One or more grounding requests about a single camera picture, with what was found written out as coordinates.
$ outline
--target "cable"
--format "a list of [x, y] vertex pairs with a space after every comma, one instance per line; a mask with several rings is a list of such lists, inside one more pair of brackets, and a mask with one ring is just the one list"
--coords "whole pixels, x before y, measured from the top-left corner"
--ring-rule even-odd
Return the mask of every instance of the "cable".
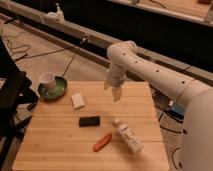
[[163, 111], [164, 114], [166, 114], [168, 117], [170, 117], [170, 118], [173, 119], [174, 121], [176, 121], [176, 122], [178, 122], [178, 123], [180, 123], [180, 124], [183, 123], [183, 120], [178, 119], [177, 117], [175, 117], [175, 116], [173, 116], [172, 114], [170, 114], [170, 113], [169, 113], [169, 110], [166, 111], [165, 109], [162, 109], [162, 108], [160, 108], [160, 107], [158, 107], [158, 106], [156, 106], [156, 105], [155, 105], [155, 107], [156, 107], [157, 109]]
[[52, 52], [42, 53], [42, 54], [33, 55], [33, 56], [28, 56], [28, 57], [24, 57], [24, 58], [18, 58], [18, 59], [15, 60], [15, 62], [18, 62], [18, 61], [20, 61], [21, 59], [36, 58], [36, 57], [41, 57], [41, 56], [45, 56], [45, 55], [49, 55], [49, 54], [54, 54], [54, 53], [57, 53], [57, 52], [62, 52], [62, 51], [68, 50], [68, 49], [75, 48], [76, 46], [77, 46], [77, 45], [73, 45], [73, 46], [71, 46], [71, 47], [62, 48], [62, 49], [55, 50], [55, 51], [52, 51]]
[[162, 113], [161, 113], [161, 115], [160, 115], [160, 117], [159, 117], [159, 119], [158, 119], [158, 122], [160, 122], [160, 121], [161, 121], [161, 119], [162, 119], [163, 115], [164, 115], [164, 112], [162, 112]]
[[160, 2], [157, 2], [155, 0], [149, 0], [150, 2], [156, 3], [158, 5], [160, 5], [162, 8], [167, 9], [165, 5], [161, 4]]
[[189, 65], [188, 67], [186, 67], [185, 69], [183, 69], [183, 70], [181, 70], [181, 71], [179, 71], [180, 73], [183, 73], [183, 72], [185, 72], [185, 71], [187, 71], [189, 68], [191, 68], [192, 67], [192, 65]]
[[12, 41], [9, 39], [9, 38], [18, 38], [19, 36], [21, 36], [24, 33], [27, 33], [27, 32], [20, 32], [18, 35], [15, 35], [15, 36], [3, 35], [3, 26], [2, 26], [2, 23], [1, 23], [1, 38], [2, 38], [2, 40], [6, 41], [6, 46], [11, 53], [10, 54], [11, 57], [14, 57], [16, 55], [21, 54], [21, 57], [18, 57], [18, 58], [24, 58], [28, 55], [27, 51], [30, 50], [30, 48], [31, 48], [30, 45], [24, 44], [24, 45], [21, 45], [21, 46], [14, 47]]
[[71, 58], [71, 60], [70, 60], [70, 62], [68, 63], [68, 65], [67, 65], [67, 67], [66, 67], [66, 69], [65, 69], [65, 71], [64, 71], [64, 73], [62, 74], [62, 77], [64, 78], [64, 76], [65, 76], [65, 74], [66, 74], [66, 72], [67, 72], [67, 70], [69, 69], [69, 66], [71, 65], [71, 63], [73, 62], [73, 60], [74, 60], [74, 58], [75, 58], [75, 55], [77, 55], [78, 54], [78, 52], [80, 51], [80, 49], [81, 49], [81, 45], [83, 44], [83, 43], [85, 43], [85, 42], [80, 42], [79, 43], [79, 45], [78, 45], [78, 49], [76, 50], [76, 52], [73, 54], [73, 57]]
[[[161, 119], [162, 119], [164, 114], [165, 114], [164, 112], [161, 113], [161, 115], [160, 115], [160, 117], [158, 119], [159, 122], [161, 121]], [[166, 128], [166, 127], [164, 127], [162, 125], [160, 125], [160, 128], [162, 128], [162, 129], [164, 129], [166, 131], [172, 132], [172, 133], [176, 133], [176, 134], [181, 134], [182, 133], [181, 131], [172, 130], [172, 129]]]
[[180, 120], [180, 119], [176, 118], [175, 116], [172, 116], [170, 113], [168, 113], [168, 112], [166, 112], [166, 111], [164, 111], [164, 113], [165, 113], [168, 117], [170, 117], [171, 119], [173, 119], [174, 121], [176, 121], [176, 122], [178, 122], [178, 123], [180, 123], [180, 124], [183, 123], [183, 120]]
[[172, 129], [169, 129], [169, 128], [166, 128], [162, 125], [160, 125], [160, 128], [166, 130], [166, 131], [169, 131], [169, 132], [172, 132], [172, 133], [176, 133], [176, 134], [181, 134], [182, 132], [181, 131], [175, 131], [175, 130], [172, 130]]
[[175, 161], [174, 161], [174, 154], [175, 154], [175, 152], [176, 152], [177, 150], [179, 150], [179, 149], [180, 149], [180, 147], [177, 147], [177, 148], [174, 149], [173, 152], [172, 152], [172, 163], [173, 163], [175, 169], [178, 169], [178, 167], [176, 166]]

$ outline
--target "black cable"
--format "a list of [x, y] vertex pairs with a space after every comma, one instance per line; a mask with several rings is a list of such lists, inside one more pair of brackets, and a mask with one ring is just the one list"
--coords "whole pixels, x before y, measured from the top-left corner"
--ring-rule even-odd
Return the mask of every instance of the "black cable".
[[166, 128], [162, 125], [160, 125], [160, 127], [166, 131], [169, 131], [169, 132], [172, 132], [172, 133], [176, 133], [176, 134], [181, 134], [182, 132], [181, 131], [175, 131], [175, 130], [172, 130], [172, 129], [169, 129], [169, 128]]
[[156, 4], [160, 5], [162, 8], [166, 9], [166, 6], [163, 5], [163, 4], [161, 4], [160, 2], [157, 2], [157, 1], [155, 1], [155, 0], [149, 0], [149, 1], [150, 1], [150, 2], [153, 2], [153, 3], [156, 3]]
[[181, 70], [181, 71], [179, 71], [180, 73], [183, 73], [183, 72], [185, 72], [185, 71], [187, 71], [189, 68], [191, 68], [192, 67], [192, 65], [189, 65], [188, 67], [186, 67], [185, 69], [183, 69], [183, 70]]
[[160, 109], [161, 111], [163, 111], [164, 114], [166, 114], [168, 117], [170, 117], [170, 118], [173, 119], [174, 121], [176, 121], [176, 122], [178, 122], [178, 123], [180, 123], [180, 124], [183, 123], [183, 120], [178, 119], [177, 117], [175, 117], [175, 116], [173, 116], [172, 114], [170, 114], [170, 113], [169, 113], [169, 110], [162, 109], [162, 108], [160, 108], [160, 107], [158, 107], [158, 106], [156, 106], [156, 105], [155, 105], [155, 107], [156, 107], [157, 109]]
[[173, 152], [172, 152], [172, 163], [173, 163], [175, 169], [178, 169], [178, 167], [177, 167], [176, 164], [175, 164], [174, 155], [175, 155], [175, 152], [176, 152], [177, 150], [179, 150], [179, 149], [180, 149], [180, 147], [177, 147], [177, 148], [174, 149]]
[[[161, 119], [162, 119], [164, 114], [165, 114], [164, 112], [161, 113], [161, 115], [160, 115], [160, 117], [158, 119], [159, 122], [161, 121]], [[160, 128], [162, 128], [162, 129], [164, 129], [166, 131], [172, 132], [172, 133], [176, 133], [176, 134], [181, 134], [182, 133], [181, 131], [172, 130], [172, 129], [166, 128], [166, 127], [164, 127], [162, 125], [160, 125]]]
[[73, 56], [72, 56], [72, 58], [71, 58], [71, 60], [70, 60], [70, 62], [68, 63], [68, 65], [67, 65], [67, 67], [66, 67], [66, 69], [65, 69], [65, 71], [64, 71], [64, 73], [62, 74], [62, 77], [64, 78], [64, 76], [65, 76], [65, 74], [66, 74], [66, 72], [67, 72], [67, 70], [69, 69], [69, 66], [71, 65], [71, 63], [73, 62], [73, 60], [74, 60], [74, 58], [75, 58], [75, 55], [77, 55], [78, 54], [78, 52], [80, 51], [80, 49], [81, 49], [81, 45], [83, 44], [84, 42], [80, 42], [79, 43], [79, 45], [78, 45], [78, 49], [76, 50], [76, 52], [73, 54]]
[[73, 46], [71, 46], [71, 47], [62, 48], [62, 49], [55, 50], [55, 51], [52, 51], [52, 52], [42, 53], [42, 54], [33, 55], [33, 56], [27, 56], [27, 57], [24, 57], [24, 58], [18, 58], [18, 59], [15, 60], [15, 62], [18, 62], [18, 61], [20, 61], [21, 59], [36, 58], [36, 57], [41, 57], [41, 56], [45, 56], [45, 55], [50, 55], [50, 54], [57, 53], [57, 52], [62, 52], [62, 51], [65, 51], [65, 50], [69, 50], [69, 49], [75, 48], [76, 46], [77, 46], [77, 45], [73, 45]]
[[163, 115], [164, 115], [164, 112], [162, 112], [162, 113], [161, 113], [161, 115], [160, 115], [160, 117], [159, 117], [159, 119], [158, 119], [158, 122], [160, 122], [160, 121], [161, 121], [161, 119], [162, 119]]
[[164, 113], [165, 113], [168, 117], [170, 117], [171, 119], [173, 119], [174, 121], [176, 121], [176, 122], [178, 122], [178, 123], [180, 123], [180, 124], [183, 123], [183, 120], [180, 120], [180, 119], [176, 118], [175, 116], [172, 116], [170, 113], [168, 113], [168, 112], [166, 112], [166, 111], [164, 111]]

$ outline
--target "white cup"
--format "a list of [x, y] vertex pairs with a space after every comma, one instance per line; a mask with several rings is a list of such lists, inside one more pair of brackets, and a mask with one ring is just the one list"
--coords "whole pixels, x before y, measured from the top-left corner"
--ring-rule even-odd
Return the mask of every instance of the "white cup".
[[56, 89], [55, 75], [51, 72], [41, 74], [39, 77], [39, 82], [47, 89], [47, 92], [49, 93], [53, 93]]

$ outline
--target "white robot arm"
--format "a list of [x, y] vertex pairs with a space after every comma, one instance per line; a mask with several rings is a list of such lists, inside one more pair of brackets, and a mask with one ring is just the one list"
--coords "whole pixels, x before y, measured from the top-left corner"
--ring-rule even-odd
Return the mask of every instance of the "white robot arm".
[[126, 71], [135, 73], [186, 109], [179, 170], [213, 170], [213, 88], [136, 55], [132, 41], [115, 43], [107, 50], [110, 67], [106, 82], [119, 88]]

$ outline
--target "spray bottle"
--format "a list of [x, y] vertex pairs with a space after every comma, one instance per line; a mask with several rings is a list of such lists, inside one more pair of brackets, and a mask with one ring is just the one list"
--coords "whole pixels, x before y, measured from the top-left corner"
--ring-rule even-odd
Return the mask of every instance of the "spray bottle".
[[56, 12], [56, 14], [57, 14], [57, 20], [58, 20], [59, 22], [65, 22], [63, 11], [62, 11], [61, 8], [59, 7], [59, 4], [58, 4], [58, 3], [56, 3], [56, 6], [57, 6], [57, 12]]
[[121, 122], [118, 118], [114, 120], [118, 133], [121, 135], [123, 140], [129, 146], [133, 154], [137, 154], [143, 148], [141, 142], [136, 138], [134, 133], [130, 130], [127, 124]]

